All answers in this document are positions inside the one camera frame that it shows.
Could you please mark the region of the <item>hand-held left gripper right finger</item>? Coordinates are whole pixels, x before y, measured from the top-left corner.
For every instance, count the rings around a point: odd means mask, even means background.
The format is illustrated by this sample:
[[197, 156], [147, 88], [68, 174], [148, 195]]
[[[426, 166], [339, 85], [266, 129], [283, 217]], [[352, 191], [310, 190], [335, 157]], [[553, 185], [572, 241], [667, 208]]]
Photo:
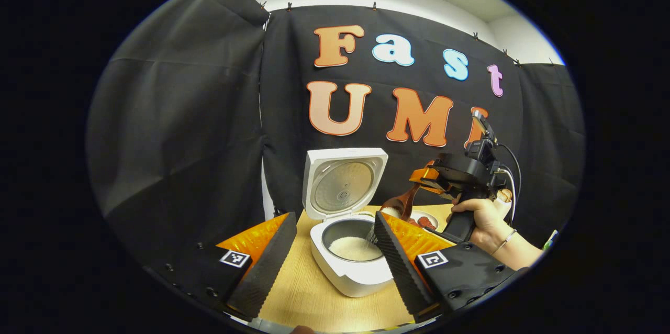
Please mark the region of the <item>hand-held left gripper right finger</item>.
[[472, 242], [450, 242], [381, 211], [375, 214], [374, 233], [416, 322], [455, 320], [527, 272], [507, 267]]

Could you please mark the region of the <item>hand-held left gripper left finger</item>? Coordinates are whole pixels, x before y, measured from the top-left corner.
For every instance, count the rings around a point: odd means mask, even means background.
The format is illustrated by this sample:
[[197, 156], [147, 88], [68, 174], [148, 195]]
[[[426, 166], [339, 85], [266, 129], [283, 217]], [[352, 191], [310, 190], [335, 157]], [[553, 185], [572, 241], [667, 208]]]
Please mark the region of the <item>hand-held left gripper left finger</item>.
[[197, 245], [146, 271], [186, 300], [241, 320], [258, 317], [297, 234], [284, 213], [220, 243]]

